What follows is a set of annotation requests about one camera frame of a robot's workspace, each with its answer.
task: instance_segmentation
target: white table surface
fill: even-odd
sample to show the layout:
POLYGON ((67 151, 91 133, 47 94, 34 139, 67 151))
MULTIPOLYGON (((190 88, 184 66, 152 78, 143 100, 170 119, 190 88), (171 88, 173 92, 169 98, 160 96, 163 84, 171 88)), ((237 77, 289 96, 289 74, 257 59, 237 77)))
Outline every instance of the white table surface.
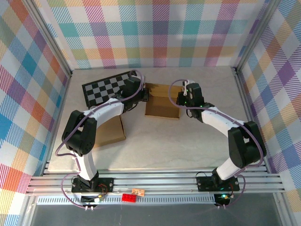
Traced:
MULTIPOLYGON (((243 121, 246 114, 230 67, 141 68, 146 82, 171 84, 176 79, 192 79, 202 88, 206 102, 243 121)), ((56 157, 54 152, 70 113, 87 110, 82 84, 113 76, 127 69, 75 70, 55 139, 49 171, 76 170, 74 160, 56 157)), ((122 115, 127 139, 92 150, 97 169, 215 167, 229 156, 228 139, 211 126, 186 116, 179 120, 145 117, 145 104, 139 103, 122 115)), ((60 153, 68 152, 64 146, 60 153)))

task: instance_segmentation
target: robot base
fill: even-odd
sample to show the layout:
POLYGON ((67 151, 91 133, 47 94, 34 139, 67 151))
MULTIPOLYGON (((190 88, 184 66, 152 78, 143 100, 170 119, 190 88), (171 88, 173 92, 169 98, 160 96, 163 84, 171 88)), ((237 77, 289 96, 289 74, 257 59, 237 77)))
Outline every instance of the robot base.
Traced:
POLYGON ((71 192, 72 193, 107 193, 105 187, 108 188, 108 193, 113 192, 113 185, 114 185, 114 178, 96 178, 95 181, 95 188, 89 188, 83 182, 80 181, 79 178, 74 178, 73 185, 71 192))
POLYGON ((231 192, 239 191, 238 179, 231 177, 227 183, 216 187, 211 180, 211 177, 197 177, 198 191, 199 192, 231 192))

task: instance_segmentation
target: brown cardboard box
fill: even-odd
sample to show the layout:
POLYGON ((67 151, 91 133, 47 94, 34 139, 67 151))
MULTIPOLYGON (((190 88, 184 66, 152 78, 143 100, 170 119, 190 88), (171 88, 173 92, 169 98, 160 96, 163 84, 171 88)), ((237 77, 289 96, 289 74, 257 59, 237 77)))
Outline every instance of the brown cardboard box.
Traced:
POLYGON ((94 147, 113 144, 126 139, 121 116, 115 116, 102 124, 96 131, 94 147))
MULTIPOLYGON (((168 85, 146 83, 145 87, 150 91, 149 101, 146 103, 145 115, 149 117, 179 119, 180 109, 174 106, 168 98, 168 85)), ((171 98, 177 101, 181 86, 172 86, 171 98)))

